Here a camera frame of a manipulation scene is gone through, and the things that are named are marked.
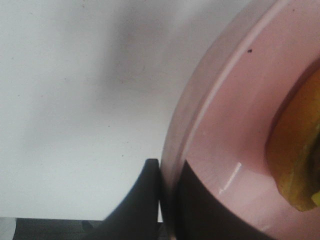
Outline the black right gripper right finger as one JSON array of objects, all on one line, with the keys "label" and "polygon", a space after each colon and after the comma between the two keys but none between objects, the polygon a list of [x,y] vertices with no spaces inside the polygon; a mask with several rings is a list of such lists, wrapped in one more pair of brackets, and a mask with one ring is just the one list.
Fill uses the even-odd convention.
[{"label": "black right gripper right finger", "polygon": [[238,240],[234,216],[204,187],[188,162],[175,193],[175,235],[178,240]]}]

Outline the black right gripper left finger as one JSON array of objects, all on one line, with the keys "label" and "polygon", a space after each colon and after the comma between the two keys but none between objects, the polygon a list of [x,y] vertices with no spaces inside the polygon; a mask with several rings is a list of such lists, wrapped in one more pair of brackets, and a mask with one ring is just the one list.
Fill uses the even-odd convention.
[{"label": "black right gripper left finger", "polygon": [[87,220],[20,218],[16,240],[156,240],[160,169],[157,159],[145,161],[133,187],[116,209],[97,226]]}]

